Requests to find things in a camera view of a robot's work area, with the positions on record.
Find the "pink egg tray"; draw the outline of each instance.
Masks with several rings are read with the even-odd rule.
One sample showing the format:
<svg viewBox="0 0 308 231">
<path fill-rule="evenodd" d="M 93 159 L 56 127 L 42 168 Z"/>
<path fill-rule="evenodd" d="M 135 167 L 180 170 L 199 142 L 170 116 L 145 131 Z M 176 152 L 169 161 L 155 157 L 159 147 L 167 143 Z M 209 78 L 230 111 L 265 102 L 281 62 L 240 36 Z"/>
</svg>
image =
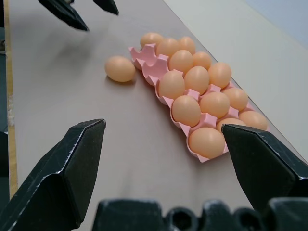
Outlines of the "pink egg tray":
<svg viewBox="0 0 308 231">
<path fill-rule="evenodd" d="M 155 88 L 155 93 L 159 101 L 165 105 L 167 105 L 170 108 L 170 118 L 172 122 L 180 128 L 184 134 L 186 135 L 186 144 L 189 152 L 196 158 L 199 159 L 200 162 L 208 161 L 209 159 L 206 157 L 203 157 L 197 153 L 194 153 L 188 146 L 188 136 L 195 131 L 198 128 L 214 128 L 216 129 L 216 124 L 226 118 L 237 118 L 238 119 L 238 113 L 239 111 L 230 107 L 228 113 L 223 117 L 218 119 L 217 117 L 214 117 L 208 113 L 201 113 L 201 119 L 200 122 L 195 127 L 189 127 L 185 124 L 179 123 L 174 121 L 171 113 L 171 107 L 173 104 L 173 99 L 166 98 L 166 97 L 159 97 L 158 96 L 158 85 L 160 78 L 169 71 L 168 68 L 168 56 L 165 55 L 158 55 L 158 57 L 155 54 L 155 44 L 147 44 L 143 47 L 141 51 L 137 51 L 135 48 L 130 47 L 129 48 L 130 55 L 132 57 L 132 61 L 137 69 L 142 71 L 144 79 Z M 221 89 L 218 86 L 215 86 L 213 84 L 210 84 L 206 90 L 206 92 L 203 95 L 200 95 L 199 92 L 194 91 L 192 89 L 185 90 L 184 95 L 192 96 L 194 99 L 196 99 L 198 102 L 208 93 L 211 92 L 220 92 L 221 90 L 229 89 L 229 88 L 235 88 L 236 86 L 233 85 L 231 82 L 223 89 Z M 247 104 L 246 108 L 243 109 L 243 111 L 254 111 L 254 108 L 250 103 Z M 228 147 L 225 145 L 224 153 L 228 152 Z"/>
</svg>

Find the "brown egg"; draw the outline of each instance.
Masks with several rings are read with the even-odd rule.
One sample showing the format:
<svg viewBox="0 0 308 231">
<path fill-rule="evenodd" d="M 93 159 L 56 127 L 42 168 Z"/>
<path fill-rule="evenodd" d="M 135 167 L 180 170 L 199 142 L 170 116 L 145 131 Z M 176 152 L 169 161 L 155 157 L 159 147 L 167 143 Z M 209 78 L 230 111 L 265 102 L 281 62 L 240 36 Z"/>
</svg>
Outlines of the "brown egg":
<svg viewBox="0 0 308 231">
<path fill-rule="evenodd" d="M 257 128 L 260 130 L 266 130 L 268 128 L 266 118 L 259 112 L 242 112 L 239 114 L 239 119 L 246 123 L 248 127 Z"/>
<path fill-rule="evenodd" d="M 201 117 L 200 106 L 191 96 L 182 95 L 172 104 L 172 116 L 174 121 L 190 127 L 196 126 Z"/>
<path fill-rule="evenodd" d="M 193 56 L 189 51 L 180 50 L 174 53 L 169 60 L 169 70 L 178 70 L 183 72 L 185 75 L 186 72 L 193 66 Z"/>
<path fill-rule="evenodd" d="M 236 125 L 242 125 L 242 126 L 246 126 L 246 124 L 239 120 L 239 119 L 235 119 L 235 118 L 228 118 L 228 119 L 223 119 L 221 121 L 219 121 L 216 125 L 216 130 L 221 132 L 221 126 L 223 124 L 236 124 Z"/>
<path fill-rule="evenodd" d="M 163 36 L 161 36 L 160 34 L 158 33 L 155 33 L 155 32 L 149 32 L 149 33 L 146 33 L 145 35 L 143 35 L 140 39 L 140 45 L 141 47 L 143 48 L 145 44 L 153 44 L 155 43 L 156 44 L 156 49 L 157 49 L 157 46 L 158 44 L 164 39 Z"/>
<path fill-rule="evenodd" d="M 229 111 L 230 101 L 221 92 L 206 94 L 200 101 L 201 112 L 209 113 L 212 116 L 222 118 Z"/>
<path fill-rule="evenodd" d="M 196 53 L 196 45 L 194 44 L 193 40 L 190 37 L 188 36 L 182 37 L 179 40 L 179 44 L 180 44 L 180 50 L 187 50 L 191 54 Z"/>
<path fill-rule="evenodd" d="M 208 70 L 210 76 L 210 84 L 214 84 L 220 88 L 224 88 L 231 80 L 231 68 L 228 64 L 218 62 Z"/>
<path fill-rule="evenodd" d="M 211 57 L 208 53 L 203 51 L 198 51 L 192 56 L 193 59 L 193 66 L 202 66 L 206 70 L 209 70 L 211 66 Z"/>
<path fill-rule="evenodd" d="M 180 49 L 179 42 L 174 38 L 164 38 L 156 49 L 156 55 L 163 54 L 171 57 L 175 52 Z"/>
<path fill-rule="evenodd" d="M 165 96 L 170 99 L 176 99 L 185 92 L 185 83 L 183 76 L 178 71 L 169 71 L 160 79 L 158 85 L 159 97 Z"/>
<path fill-rule="evenodd" d="M 212 159 L 223 154 L 225 139 L 213 128 L 199 128 L 189 136 L 188 146 L 194 153 Z"/>
<path fill-rule="evenodd" d="M 133 80 L 136 69 L 134 64 L 126 57 L 113 56 L 105 63 L 105 72 L 108 77 L 117 82 Z"/>
<path fill-rule="evenodd" d="M 194 66 L 186 73 L 184 80 L 185 89 L 192 89 L 203 95 L 208 87 L 209 77 L 204 67 Z"/>
<path fill-rule="evenodd" d="M 245 91 L 239 88 L 230 88 L 224 90 L 224 93 L 230 100 L 230 106 L 241 111 L 248 104 L 248 95 Z"/>
</svg>

